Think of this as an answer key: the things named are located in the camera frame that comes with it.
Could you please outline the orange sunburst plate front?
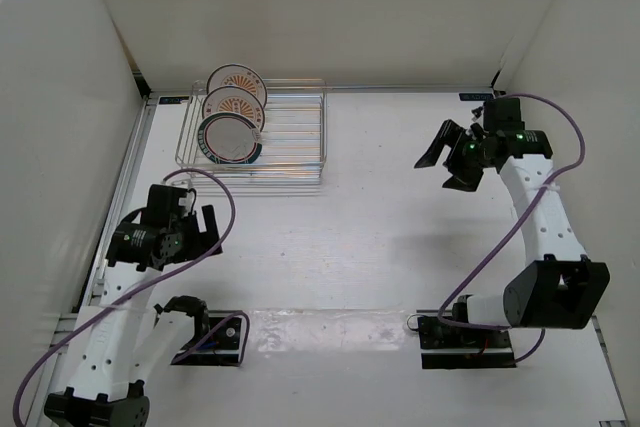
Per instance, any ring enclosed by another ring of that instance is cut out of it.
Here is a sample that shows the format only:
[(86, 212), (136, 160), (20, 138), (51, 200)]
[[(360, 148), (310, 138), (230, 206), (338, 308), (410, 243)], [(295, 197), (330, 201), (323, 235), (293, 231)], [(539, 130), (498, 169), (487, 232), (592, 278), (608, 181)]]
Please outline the orange sunburst plate front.
[(249, 119), (259, 131), (264, 129), (264, 107), (252, 93), (236, 86), (223, 86), (210, 92), (201, 105), (201, 117), (231, 112)]

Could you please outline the orange sunburst plate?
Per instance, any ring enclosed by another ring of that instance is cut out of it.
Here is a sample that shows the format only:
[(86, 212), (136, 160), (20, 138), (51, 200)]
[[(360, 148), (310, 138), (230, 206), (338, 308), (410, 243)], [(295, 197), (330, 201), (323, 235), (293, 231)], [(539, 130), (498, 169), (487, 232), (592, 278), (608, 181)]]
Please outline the orange sunburst plate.
[(252, 93), (236, 86), (223, 86), (210, 92), (201, 105), (201, 117), (231, 112), (249, 119), (259, 131), (264, 129), (264, 107)]
[(226, 86), (241, 88), (256, 97), (263, 107), (266, 106), (268, 92), (262, 77), (250, 67), (229, 63), (216, 68), (206, 82), (207, 92)]

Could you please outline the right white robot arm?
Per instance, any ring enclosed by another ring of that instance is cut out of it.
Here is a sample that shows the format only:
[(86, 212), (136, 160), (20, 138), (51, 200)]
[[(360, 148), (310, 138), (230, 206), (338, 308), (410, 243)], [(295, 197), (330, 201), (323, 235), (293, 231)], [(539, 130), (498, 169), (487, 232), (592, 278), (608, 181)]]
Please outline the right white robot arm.
[(449, 326), (452, 340), (470, 347), (486, 330), (512, 328), (580, 330), (589, 322), (610, 281), (608, 267), (589, 258), (577, 240), (556, 178), (549, 140), (539, 130), (519, 123), (514, 130), (486, 131), (473, 124), (465, 129), (445, 121), (419, 168), (432, 167), (443, 149), (450, 150), (445, 165), (447, 189), (476, 191), (483, 172), (493, 168), (511, 196), (518, 219), (505, 237), (469, 274), (474, 279), (503, 247), (520, 233), (525, 246), (525, 267), (493, 296), (465, 295), (468, 279), (454, 290), (444, 305), (451, 315), (437, 315)]

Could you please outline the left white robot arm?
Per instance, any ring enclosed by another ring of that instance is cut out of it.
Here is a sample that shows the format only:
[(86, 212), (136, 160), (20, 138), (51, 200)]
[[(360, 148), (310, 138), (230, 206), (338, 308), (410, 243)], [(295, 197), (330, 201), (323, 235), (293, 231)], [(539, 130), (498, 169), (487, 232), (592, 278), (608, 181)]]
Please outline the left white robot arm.
[(152, 289), (164, 268), (183, 268), (221, 251), (215, 210), (185, 201), (150, 201), (125, 216), (107, 250), (98, 313), (77, 331), (89, 335), (68, 385), (48, 395), (44, 414), (57, 426), (143, 426), (150, 381), (207, 343), (217, 328), (205, 301), (174, 296), (155, 308), (156, 323), (138, 338)]

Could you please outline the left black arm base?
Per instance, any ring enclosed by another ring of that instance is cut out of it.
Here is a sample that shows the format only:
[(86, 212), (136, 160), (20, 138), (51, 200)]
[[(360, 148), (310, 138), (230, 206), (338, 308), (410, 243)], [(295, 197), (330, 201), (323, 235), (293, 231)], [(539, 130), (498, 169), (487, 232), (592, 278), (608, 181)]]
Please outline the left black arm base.
[(244, 311), (221, 311), (209, 314), (210, 330), (197, 350), (202, 336), (196, 336), (173, 359), (175, 366), (240, 367), (244, 362), (250, 332), (250, 318)]

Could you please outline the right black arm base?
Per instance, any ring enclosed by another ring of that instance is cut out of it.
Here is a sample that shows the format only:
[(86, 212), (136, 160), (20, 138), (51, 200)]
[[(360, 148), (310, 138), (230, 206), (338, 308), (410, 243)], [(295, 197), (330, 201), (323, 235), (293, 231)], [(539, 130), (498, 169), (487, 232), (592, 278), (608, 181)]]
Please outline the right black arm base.
[(419, 339), (423, 370), (515, 368), (509, 334), (504, 331), (460, 329), (442, 324), (434, 314), (418, 312), (406, 327)]

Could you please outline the wire dish rack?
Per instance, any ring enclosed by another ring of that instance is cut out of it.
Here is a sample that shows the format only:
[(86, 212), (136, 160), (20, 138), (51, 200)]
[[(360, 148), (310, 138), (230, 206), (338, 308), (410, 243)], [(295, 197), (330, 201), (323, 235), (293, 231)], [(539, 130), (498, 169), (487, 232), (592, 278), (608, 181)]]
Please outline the wire dish rack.
[(208, 170), (240, 186), (308, 186), (321, 181), (326, 161), (327, 86), (322, 79), (267, 79), (262, 151), (250, 164), (216, 164), (201, 152), (197, 127), (206, 83), (196, 81), (176, 147), (181, 167)]

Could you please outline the green rimmed white plate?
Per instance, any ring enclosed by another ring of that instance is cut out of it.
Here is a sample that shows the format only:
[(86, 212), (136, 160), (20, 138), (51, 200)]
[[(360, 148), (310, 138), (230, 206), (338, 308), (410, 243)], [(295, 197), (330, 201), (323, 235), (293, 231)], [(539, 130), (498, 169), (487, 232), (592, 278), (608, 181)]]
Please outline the green rimmed white plate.
[(205, 118), (198, 126), (196, 140), (201, 153), (215, 164), (252, 164), (263, 150), (257, 126), (231, 112)]

